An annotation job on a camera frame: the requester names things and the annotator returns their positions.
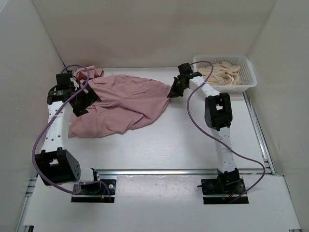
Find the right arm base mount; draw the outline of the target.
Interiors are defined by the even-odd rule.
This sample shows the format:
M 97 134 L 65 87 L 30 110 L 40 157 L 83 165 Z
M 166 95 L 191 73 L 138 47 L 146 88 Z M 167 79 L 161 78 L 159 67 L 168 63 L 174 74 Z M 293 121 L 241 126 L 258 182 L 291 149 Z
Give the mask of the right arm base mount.
M 216 178 L 201 179 L 204 204 L 248 204 L 244 180 L 236 168 L 231 172 L 218 171 Z

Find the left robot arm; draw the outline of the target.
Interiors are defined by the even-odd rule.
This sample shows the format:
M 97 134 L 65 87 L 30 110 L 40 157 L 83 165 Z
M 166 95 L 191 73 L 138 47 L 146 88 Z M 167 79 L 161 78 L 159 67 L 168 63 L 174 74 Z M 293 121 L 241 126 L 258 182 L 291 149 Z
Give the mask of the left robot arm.
M 78 160 L 65 148 L 69 134 L 71 116 L 87 114 L 88 107 L 101 99 L 86 82 L 77 83 L 71 73 L 56 75 L 56 85 L 47 95 L 48 128 L 42 149 L 35 154 L 34 161 L 40 176 L 48 186 L 63 183 L 81 183 L 90 193 L 101 188 L 98 173 L 92 168 L 83 168 Z

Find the pink trousers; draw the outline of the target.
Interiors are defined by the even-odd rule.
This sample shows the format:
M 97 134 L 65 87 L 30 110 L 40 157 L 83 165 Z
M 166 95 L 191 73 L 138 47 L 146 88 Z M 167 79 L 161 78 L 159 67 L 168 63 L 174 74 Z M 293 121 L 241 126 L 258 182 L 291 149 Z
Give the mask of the pink trousers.
M 105 76 L 95 66 L 76 69 L 74 76 L 78 81 L 88 80 L 100 101 L 80 117 L 71 115 L 70 138 L 100 138 L 148 126 L 169 104 L 170 86 L 157 80 L 125 74 Z

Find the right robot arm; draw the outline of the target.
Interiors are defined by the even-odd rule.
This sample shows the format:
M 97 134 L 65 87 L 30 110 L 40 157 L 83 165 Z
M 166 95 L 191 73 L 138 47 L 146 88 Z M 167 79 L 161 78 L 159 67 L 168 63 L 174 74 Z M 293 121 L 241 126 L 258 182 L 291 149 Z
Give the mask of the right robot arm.
M 220 93 L 203 80 L 200 72 L 194 72 L 189 63 L 178 66 L 179 75 L 174 77 L 168 94 L 169 98 L 182 97 L 186 89 L 193 92 L 187 100 L 187 111 L 193 119 L 189 102 L 194 93 L 205 101 L 204 119 L 212 134 L 210 138 L 216 142 L 218 158 L 217 178 L 202 181 L 201 187 L 206 195 L 228 194 L 232 197 L 241 194 L 241 178 L 231 151 L 230 126 L 233 119 L 230 96 Z

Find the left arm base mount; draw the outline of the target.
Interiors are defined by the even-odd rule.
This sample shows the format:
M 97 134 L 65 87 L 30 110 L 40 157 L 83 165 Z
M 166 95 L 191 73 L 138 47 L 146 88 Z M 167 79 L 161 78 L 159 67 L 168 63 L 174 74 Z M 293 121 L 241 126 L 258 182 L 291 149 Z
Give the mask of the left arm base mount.
M 97 172 L 95 176 L 96 181 L 104 182 L 102 184 L 94 183 L 89 185 L 73 186 L 73 191 L 78 192 L 77 195 L 71 196 L 72 203 L 114 203 L 117 177 L 115 175 L 104 174 Z

